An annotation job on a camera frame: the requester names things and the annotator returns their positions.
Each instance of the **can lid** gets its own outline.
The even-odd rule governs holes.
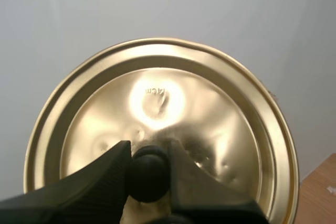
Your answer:
[[[35,124],[25,191],[78,171],[120,140],[135,152],[167,137],[216,180],[254,197],[270,223],[293,222],[298,164],[276,102],[230,56],[178,39],[124,42],[75,69]]]

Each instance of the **wooden surface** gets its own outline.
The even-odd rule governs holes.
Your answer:
[[[336,153],[327,158],[302,183],[295,224],[336,224]]]

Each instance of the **white backdrop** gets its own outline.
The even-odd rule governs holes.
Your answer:
[[[154,36],[213,46],[278,97],[306,176],[336,151],[336,0],[0,0],[0,199],[56,85],[96,52]]]

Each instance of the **can rim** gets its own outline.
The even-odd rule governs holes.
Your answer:
[[[267,103],[270,105],[275,117],[277,118],[277,121],[282,129],[282,132],[285,134],[286,146],[287,150],[289,150],[289,162],[291,167],[291,195],[289,199],[289,206],[287,209],[287,215],[285,216],[285,219],[288,223],[292,223],[295,219],[296,215],[296,209],[298,204],[298,189],[299,189],[299,170],[298,170],[298,161],[297,161],[297,154],[295,149],[295,144],[292,140],[291,133],[289,130],[289,127],[287,125],[287,122],[278,106],[278,104],[275,102],[275,100],[272,98],[272,96],[269,94],[267,88],[241,63],[239,63],[237,60],[233,59],[229,55],[225,54],[224,52],[221,52],[215,48],[212,48],[210,46],[205,46],[202,44],[189,42],[186,40],[181,39],[175,39],[175,38],[146,38],[146,39],[136,39],[131,41],[126,41],[117,45],[114,45],[112,47],[106,48],[99,53],[95,54],[85,62],[83,62],[80,66],[78,66],[75,70],[73,70],[57,87],[55,90],[51,93],[50,97],[46,101],[45,105],[43,106],[37,121],[34,125],[33,131],[31,133],[26,156],[25,156],[25,165],[24,165],[24,192],[28,192],[30,189],[28,188],[28,176],[31,172],[32,167],[30,167],[30,163],[34,162],[35,157],[33,157],[31,154],[33,152],[34,147],[36,147],[36,144],[39,140],[39,134],[44,126],[45,120],[47,116],[49,115],[51,109],[55,105],[55,102],[58,100],[59,96],[62,94],[64,89],[71,83],[71,81],[82,71],[82,69],[87,68],[89,65],[93,64],[94,62],[99,61],[100,57],[103,57],[106,53],[109,53],[111,51],[120,51],[125,47],[135,46],[135,45],[146,45],[146,44],[159,44],[159,43],[165,43],[170,45],[178,45],[183,46],[187,48],[192,48],[200,51],[205,51],[209,54],[212,54],[216,57],[225,59],[228,61],[233,67],[235,67],[237,70],[239,70],[241,73],[245,75],[248,79],[252,81],[252,83],[255,85],[255,87],[259,90],[259,92],[262,94],[262,96],[265,98]]]

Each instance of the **metal rim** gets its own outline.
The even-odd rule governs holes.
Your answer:
[[[293,140],[291,138],[290,131],[288,129],[287,123],[282,116],[282,113],[277,106],[276,102],[273,100],[271,95],[268,93],[268,90],[264,87],[264,85],[249,71],[247,70],[243,65],[241,65],[239,62],[237,62],[235,59],[231,58],[230,56],[226,55],[225,53],[216,50],[214,48],[204,46],[201,44],[196,44],[193,42],[188,42],[184,40],[179,39],[172,39],[172,38],[149,38],[149,39],[138,39],[133,41],[127,41],[115,46],[112,46],[110,48],[107,48],[96,55],[94,55],[92,58],[88,59],[86,62],[81,64],[78,68],[76,68],[50,95],[49,99],[47,100],[45,106],[43,107],[37,122],[34,126],[33,132],[31,134],[31,137],[29,139],[27,153],[26,153],[26,159],[25,159],[25,168],[24,168],[24,191],[28,192],[30,190],[34,190],[39,188],[43,185],[43,181],[40,182],[42,184],[37,185],[34,173],[37,170],[44,170],[44,163],[39,163],[37,160],[39,157],[37,154],[39,152],[46,154],[46,149],[48,146],[48,139],[45,138],[46,132],[49,134],[53,131],[54,125],[50,124],[50,122],[47,122],[47,120],[51,120],[50,117],[52,116],[52,110],[57,105],[56,103],[60,99],[60,97],[64,94],[64,92],[67,91],[69,86],[73,83],[73,81],[80,77],[81,74],[85,73],[85,71],[90,71],[89,68],[96,64],[97,62],[101,61],[105,57],[108,57],[112,54],[115,54],[116,52],[121,52],[122,50],[133,48],[133,47],[141,47],[146,45],[171,45],[171,46],[178,46],[178,47],[184,47],[189,48],[201,52],[205,52],[207,54],[210,54],[211,56],[216,57],[217,59],[220,59],[222,61],[225,61],[231,68],[234,68],[235,71],[242,74],[250,83],[253,84],[254,88],[258,90],[260,93],[262,99],[265,100],[265,104],[270,107],[271,111],[273,112],[273,115],[275,117],[276,123],[279,126],[279,130],[281,132],[268,132],[268,134],[279,134],[281,133],[282,138],[284,139],[285,148],[288,156],[288,163],[284,164],[283,167],[278,166],[276,167],[276,182],[275,182],[275,188],[274,188],[274,198],[272,202],[272,207],[269,209],[269,212],[267,213],[269,216],[269,219],[271,222],[276,222],[280,219],[287,223],[292,223],[295,218],[297,203],[298,203],[298,188],[299,188],[299,173],[298,173],[298,163],[297,163],[297,157],[296,157],[296,151],[293,144]],[[277,150],[277,146],[275,141],[271,143],[272,144],[272,151],[278,152],[275,153],[275,159],[279,160],[281,158],[281,151]],[[288,183],[288,187],[285,188],[286,192],[283,191],[283,188],[280,190],[280,186],[282,186],[281,183],[286,182]],[[288,194],[288,200],[287,200],[287,209],[285,210],[285,216],[279,217],[279,213],[276,213],[274,209],[283,207],[283,202],[281,204],[281,200],[277,200],[277,197],[280,194]]]

